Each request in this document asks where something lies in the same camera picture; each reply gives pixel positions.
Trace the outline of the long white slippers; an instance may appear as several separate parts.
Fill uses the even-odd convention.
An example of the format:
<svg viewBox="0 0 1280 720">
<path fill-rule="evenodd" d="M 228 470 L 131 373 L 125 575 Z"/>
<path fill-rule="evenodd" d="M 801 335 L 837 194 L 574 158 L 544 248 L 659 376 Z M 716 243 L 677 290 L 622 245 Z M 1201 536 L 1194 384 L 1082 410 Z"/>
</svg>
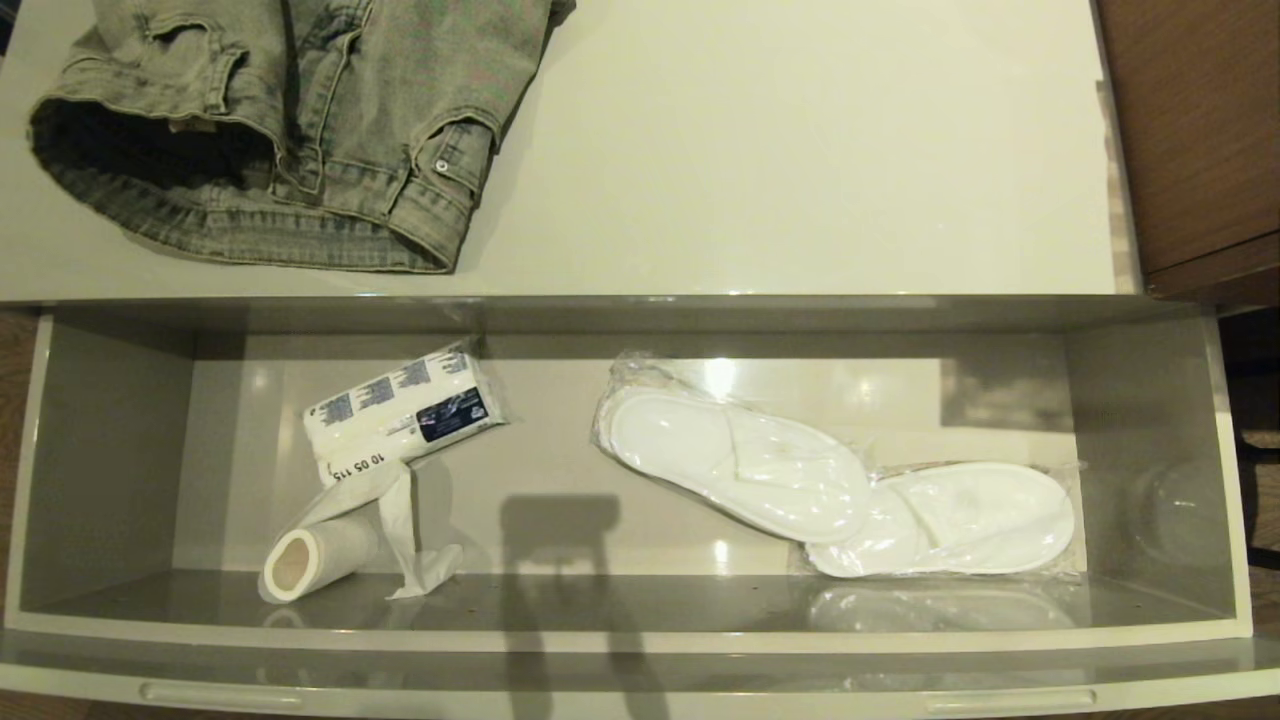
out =
<svg viewBox="0 0 1280 720">
<path fill-rule="evenodd" d="M 771 536 L 832 543 L 870 518 L 870 474 L 831 434 L 745 401 L 730 357 L 625 352 L 609 368 L 591 442 L 605 456 Z"/>
</svg>

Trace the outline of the glossy grey drawer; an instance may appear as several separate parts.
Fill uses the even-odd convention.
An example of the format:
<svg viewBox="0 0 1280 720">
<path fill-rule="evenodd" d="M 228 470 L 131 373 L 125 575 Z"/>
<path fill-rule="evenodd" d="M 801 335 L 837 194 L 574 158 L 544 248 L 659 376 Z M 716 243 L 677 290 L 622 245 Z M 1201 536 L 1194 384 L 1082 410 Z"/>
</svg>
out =
<svg viewBox="0 0 1280 720">
<path fill-rule="evenodd" d="M 275 606 L 319 491 L 302 413 L 470 334 L 509 423 L 417 468 L 460 574 L 383 553 Z M 820 428 L 876 468 L 1061 477 L 1065 577 L 838 580 L 589 438 L 611 364 Z M 1213 318 L 1140 299 L 68 304 L 41 313 L 0 687 L 419 720 L 988 717 L 1280 694 L 1251 611 Z"/>
</svg>

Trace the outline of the grey denim jeans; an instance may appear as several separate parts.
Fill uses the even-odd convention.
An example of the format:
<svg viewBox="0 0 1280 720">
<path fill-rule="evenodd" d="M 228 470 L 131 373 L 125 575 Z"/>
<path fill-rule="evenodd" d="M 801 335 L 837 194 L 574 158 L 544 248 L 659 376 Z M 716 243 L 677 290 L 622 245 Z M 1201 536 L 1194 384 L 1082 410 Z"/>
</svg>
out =
<svg viewBox="0 0 1280 720">
<path fill-rule="evenodd" d="M 205 261 L 449 274 L 576 0 L 93 0 L 29 149 Z"/>
</svg>

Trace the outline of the printed white tissue pack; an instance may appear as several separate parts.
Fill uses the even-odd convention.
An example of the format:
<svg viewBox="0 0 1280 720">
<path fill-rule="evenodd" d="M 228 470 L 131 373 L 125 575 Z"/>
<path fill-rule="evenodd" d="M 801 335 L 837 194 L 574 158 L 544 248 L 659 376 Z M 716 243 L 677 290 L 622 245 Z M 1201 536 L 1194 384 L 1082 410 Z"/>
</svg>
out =
<svg viewBox="0 0 1280 720">
<path fill-rule="evenodd" d="M 323 486 L 408 464 L 507 424 L 476 347 L 475 338 L 456 341 L 305 410 Z"/>
</svg>

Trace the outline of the white paper roll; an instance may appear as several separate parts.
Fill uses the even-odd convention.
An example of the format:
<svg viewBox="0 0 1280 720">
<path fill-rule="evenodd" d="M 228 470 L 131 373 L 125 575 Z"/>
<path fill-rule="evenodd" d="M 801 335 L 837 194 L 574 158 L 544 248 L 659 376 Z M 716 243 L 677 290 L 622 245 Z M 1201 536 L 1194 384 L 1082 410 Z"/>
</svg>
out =
<svg viewBox="0 0 1280 720">
<path fill-rule="evenodd" d="M 434 592 L 458 570 L 460 544 L 420 550 L 413 525 L 413 478 L 388 462 L 324 489 L 276 538 L 259 574 L 260 597 L 292 603 L 344 579 L 389 550 L 402 574 L 390 601 Z"/>
</svg>

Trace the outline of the short white slippers in plastic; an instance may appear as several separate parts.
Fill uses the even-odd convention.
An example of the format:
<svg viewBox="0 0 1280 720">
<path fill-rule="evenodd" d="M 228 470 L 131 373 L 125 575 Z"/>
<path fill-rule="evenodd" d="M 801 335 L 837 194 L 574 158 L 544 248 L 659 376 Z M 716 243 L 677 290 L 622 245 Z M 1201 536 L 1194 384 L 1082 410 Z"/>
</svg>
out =
<svg viewBox="0 0 1280 720">
<path fill-rule="evenodd" d="M 1057 478 L 1009 462 L 951 462 L 882 477 L 863 527 L 808 543 L 805 560 L 844 579 L 1041 571 L 1076 539 L 1073 496 Z"/>
</svg>

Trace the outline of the brown wooden cabinet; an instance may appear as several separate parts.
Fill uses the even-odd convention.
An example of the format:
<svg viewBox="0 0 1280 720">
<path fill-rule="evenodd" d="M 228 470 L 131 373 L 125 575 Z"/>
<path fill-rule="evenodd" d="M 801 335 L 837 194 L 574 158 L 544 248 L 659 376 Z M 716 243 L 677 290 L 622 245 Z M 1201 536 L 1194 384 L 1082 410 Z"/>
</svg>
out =
<svg viewBox="0 0 1280 720">
<path fill-rule="evenodd" d="M 1280 307 L 1280 0 L 1091 0 L 1143 288 Z"/>
</svg>

